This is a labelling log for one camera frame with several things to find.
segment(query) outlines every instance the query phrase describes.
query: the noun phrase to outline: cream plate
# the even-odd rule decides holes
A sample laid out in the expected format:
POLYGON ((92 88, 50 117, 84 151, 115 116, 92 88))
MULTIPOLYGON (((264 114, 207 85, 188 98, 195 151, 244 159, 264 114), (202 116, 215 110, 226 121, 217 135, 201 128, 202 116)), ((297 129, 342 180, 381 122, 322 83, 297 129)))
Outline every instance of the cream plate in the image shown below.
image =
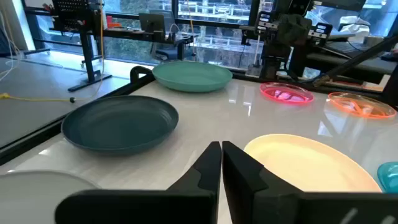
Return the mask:
POLYGON ((306 192, 381 192, 355 161, 330 146, 289 134, 258 137, 244 148, 266 169, 306 192))
POLYGON ((96 188, 87 180, 54 171, 0 175, 0 223, 54 224, 54 211, 64 198, 96 188))

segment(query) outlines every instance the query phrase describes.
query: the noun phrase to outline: white table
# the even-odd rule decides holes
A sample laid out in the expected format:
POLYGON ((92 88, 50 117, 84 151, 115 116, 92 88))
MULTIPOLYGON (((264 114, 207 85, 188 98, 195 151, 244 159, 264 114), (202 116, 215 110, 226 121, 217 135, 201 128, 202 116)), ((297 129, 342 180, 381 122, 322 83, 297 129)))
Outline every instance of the white table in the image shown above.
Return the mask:
MULTIPOLYGON (((132 94, 167 101, 179 112, 176 130, 156 148, 135 156, 105 157, 77 149, 59 134, 4 164, 0 173, 62 170, 104 189, 166 189, 210 142, 231 141, 243 149, 250 140, 273 133, 296 134, 334 147, 376 180, 379 165, 398 161, 397 119, 375 121, 345 114, 324 94, 314 93, 310 105, 282 105, 265 98, 258 83, 241 80, 205 94, 181 93, 152 82, 132 94)), ((231 223, 223 184, 219 203, 218 223, 231 223)))

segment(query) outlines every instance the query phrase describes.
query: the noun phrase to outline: dark green plate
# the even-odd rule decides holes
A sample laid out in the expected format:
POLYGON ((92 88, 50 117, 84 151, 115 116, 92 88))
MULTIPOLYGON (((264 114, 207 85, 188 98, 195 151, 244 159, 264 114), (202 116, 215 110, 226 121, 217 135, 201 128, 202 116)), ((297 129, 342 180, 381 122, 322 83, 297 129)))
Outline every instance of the dark green plate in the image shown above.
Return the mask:
POLYGON ((61 130, 79 148, 132 154, 160 144, 177 123, 177 110, 162 100, 118 96, 77 108, 63 120, 61 130))
POLYGON ((167 88, 197 93, 219 90, 232 79, 228 69, 200 62, 164 63, 156 66, 152 73, 167 88))

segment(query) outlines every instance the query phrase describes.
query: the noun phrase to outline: mint green plate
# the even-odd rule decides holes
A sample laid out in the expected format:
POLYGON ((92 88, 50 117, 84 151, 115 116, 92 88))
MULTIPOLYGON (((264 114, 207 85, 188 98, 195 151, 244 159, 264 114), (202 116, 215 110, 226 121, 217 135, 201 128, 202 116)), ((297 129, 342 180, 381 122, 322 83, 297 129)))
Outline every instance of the mint green plate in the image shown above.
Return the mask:
POLYGON ((224 88, 232 73, 217 65, 200 62, 169 62, 156 66, 152 73, 167 88, 203 93, 224 88))

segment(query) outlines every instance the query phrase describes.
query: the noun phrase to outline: monitor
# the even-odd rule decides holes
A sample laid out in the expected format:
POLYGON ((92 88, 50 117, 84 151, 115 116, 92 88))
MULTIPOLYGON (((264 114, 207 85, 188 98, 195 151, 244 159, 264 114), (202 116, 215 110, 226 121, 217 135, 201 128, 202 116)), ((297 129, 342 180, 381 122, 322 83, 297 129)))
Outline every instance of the monitor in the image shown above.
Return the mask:
POLYGON ((316 0, 313 3, 315 6, 334 7, 337 9, 345 9, 359 12, 365 5, 365 2, 366 0, 316 0))

